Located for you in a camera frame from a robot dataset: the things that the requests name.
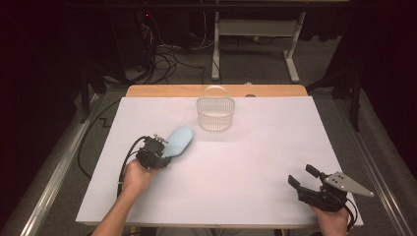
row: blue foam object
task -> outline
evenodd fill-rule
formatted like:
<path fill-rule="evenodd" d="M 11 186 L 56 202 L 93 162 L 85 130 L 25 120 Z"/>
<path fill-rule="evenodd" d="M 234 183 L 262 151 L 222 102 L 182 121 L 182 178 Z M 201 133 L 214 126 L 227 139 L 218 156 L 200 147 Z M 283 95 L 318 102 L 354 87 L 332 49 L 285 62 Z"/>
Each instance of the blue foam object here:
<path fill-rule="evenodd" d="M 165 145 L 162 157 L 173 157 L 182 153 L 193 138 L 193 131 L 182 126 L 172 132 L 172 134 L 166 139 L 168 144 Z"/>

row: white tabletop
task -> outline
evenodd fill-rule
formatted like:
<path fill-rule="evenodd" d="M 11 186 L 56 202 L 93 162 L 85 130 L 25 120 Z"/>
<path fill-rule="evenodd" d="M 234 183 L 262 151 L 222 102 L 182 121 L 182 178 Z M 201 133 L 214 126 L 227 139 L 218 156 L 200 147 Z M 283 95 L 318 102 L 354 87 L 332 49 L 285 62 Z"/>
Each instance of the white tabletop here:
<path fill-rule="evenodd" d="M 287 183 L 291 174 L 318 190 L 321 182 L 305 171 L 306 164 L 326 174 L 341 171 L 313 99 L 234 99 L 232 127 L 212 133 L 198 124 L 196 97 L 123 98 L 76 220 L 97 224 L 109 211 L 123 159 L 137 138 L 155 133 L 167 138 L 188 126 L 193 140 L 137 199 L 128 224 L 316 226 L 316 216 Z M 356 225 L 363 225 L 360 216 Z"/>

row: clear plastic basket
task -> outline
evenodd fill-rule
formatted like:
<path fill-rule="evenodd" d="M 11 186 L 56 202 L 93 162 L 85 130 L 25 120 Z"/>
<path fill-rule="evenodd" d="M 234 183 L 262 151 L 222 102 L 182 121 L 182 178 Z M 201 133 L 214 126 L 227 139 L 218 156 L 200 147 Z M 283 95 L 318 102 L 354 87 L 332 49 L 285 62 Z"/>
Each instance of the clear plastic basket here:
<path fill-rule="evenodd" d="M 220 89 L 223 96 L 209 96 L 209 90 Z M 199 124 L 208 131 L 223 131 L 232 125 L 235 109 L 234 100 L 228 96 L 225 88 L 220 86 L 207 87 L 203 96 L 197 99 Z"/>

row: human hand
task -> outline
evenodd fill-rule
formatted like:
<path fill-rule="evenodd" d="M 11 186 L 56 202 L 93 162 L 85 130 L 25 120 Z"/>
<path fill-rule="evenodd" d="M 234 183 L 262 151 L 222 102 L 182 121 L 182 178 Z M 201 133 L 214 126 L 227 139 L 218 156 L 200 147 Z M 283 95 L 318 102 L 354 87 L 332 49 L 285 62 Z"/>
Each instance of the human hand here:
<path fill-rule="evenodd" d="M 322 211 L 319 208 L 310 206 L 319 219 L 320 229 L 324 236 L 346 235 L 349 212 L 345 208 L 338 212 Z"/>
<path fill-rule="evenodd" d="M 138 196 L 148 188 L 153 176 L 158 172 L 157 169 L 146 170 L 137 159 L 132 160 L 125 168 L 122 192 L 129 192 Z"/>

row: human arm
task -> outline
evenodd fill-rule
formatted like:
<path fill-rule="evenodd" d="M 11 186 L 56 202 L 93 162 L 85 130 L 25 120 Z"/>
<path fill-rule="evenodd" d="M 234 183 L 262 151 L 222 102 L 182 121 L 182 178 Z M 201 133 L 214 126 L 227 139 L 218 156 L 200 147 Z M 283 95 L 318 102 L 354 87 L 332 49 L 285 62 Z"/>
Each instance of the human arm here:
<path fill-rule="evenodd" d="M 317 215 L 324 236 L 346 236 L 349 213 L 345 208 L 338 212 L 322 211 L 314 206 L 310 208 Z"/>
<path fill-rule="evenodd" d="M 156 169 L 144 169 L 137 159 L 129 162 L 125 169 L 122 193 L 92 235 L 121 235 L 130 208 L 136 198 L 148 188 L 151 179 L 157 172 Z"/>

